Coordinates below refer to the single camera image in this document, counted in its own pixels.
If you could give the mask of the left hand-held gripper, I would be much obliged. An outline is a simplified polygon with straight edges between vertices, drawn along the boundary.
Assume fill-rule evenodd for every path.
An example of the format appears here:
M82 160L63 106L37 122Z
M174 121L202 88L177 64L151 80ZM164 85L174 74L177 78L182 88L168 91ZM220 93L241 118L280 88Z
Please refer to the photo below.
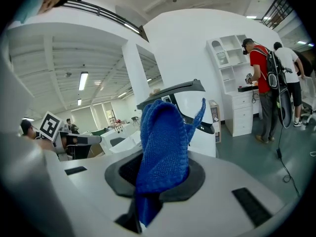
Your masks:
M94 144L102 141L98 135L74 134L66 127L63 120L53 113L47 111L44 115L39 134L42 139L50 140L58 155L67 154L75 155L76 152L84 149L89 152Z

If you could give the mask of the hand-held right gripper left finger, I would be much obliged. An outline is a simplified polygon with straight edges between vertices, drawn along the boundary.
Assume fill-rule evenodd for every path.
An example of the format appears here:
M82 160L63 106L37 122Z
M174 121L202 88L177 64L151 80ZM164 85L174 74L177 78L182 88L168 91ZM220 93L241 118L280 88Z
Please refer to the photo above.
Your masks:
M104 176L108 166L128 153L64 162L52 151L44 151L44 156L53 187L70 218L75 236L137 235L114 222L128 211L130 199L117 196Z

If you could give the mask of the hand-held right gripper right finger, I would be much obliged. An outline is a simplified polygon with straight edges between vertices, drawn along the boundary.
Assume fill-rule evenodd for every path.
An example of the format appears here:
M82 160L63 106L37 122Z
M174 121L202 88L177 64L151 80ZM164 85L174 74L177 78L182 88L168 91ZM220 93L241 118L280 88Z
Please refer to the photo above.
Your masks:
M146 237L267 237L292 213L296 200L284 204L239 166L193 151L189 157L205 171L198 192L183 202L165 203L144 231ZM247 188L272 214L255 227L232 191Z

